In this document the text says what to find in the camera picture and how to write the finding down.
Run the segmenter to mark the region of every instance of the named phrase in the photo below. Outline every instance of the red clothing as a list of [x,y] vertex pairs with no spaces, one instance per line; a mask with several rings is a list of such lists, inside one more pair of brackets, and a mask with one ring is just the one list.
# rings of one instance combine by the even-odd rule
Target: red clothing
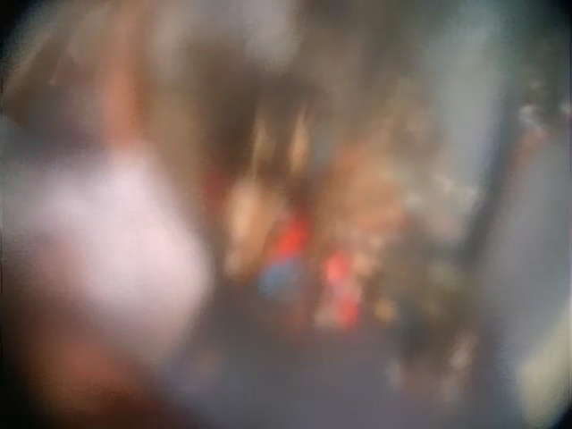
[[304,216],[293,216],[273,244],[268,256],[269,262],[292,257],[299,254],[307,244],[308,224]]

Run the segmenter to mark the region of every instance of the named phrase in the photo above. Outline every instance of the blue object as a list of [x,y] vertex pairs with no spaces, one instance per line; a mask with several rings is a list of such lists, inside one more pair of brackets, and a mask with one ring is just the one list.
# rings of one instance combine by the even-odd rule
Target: blue object
[[292,300],[299,290],[300,257],[289,257],[267,266],[258,277],[258,291],[269,299]]

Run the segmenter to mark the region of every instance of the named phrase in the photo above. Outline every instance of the red object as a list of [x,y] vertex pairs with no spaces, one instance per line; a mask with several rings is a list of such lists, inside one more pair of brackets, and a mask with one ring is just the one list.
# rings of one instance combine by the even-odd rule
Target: red object
[[299,254],[307,244],[308,235],[307,220],[300,214],[293,216],[278,240],[273,244],[269,262],[272,263]]
[[358,322],[358,303],[353,299],[343,299],[338,304],[338,317],[343,328],[350,328]]
[[325,280],[331,286],[339,284],[349,276],[349,261],[341,252],[330,256],[324,264]]

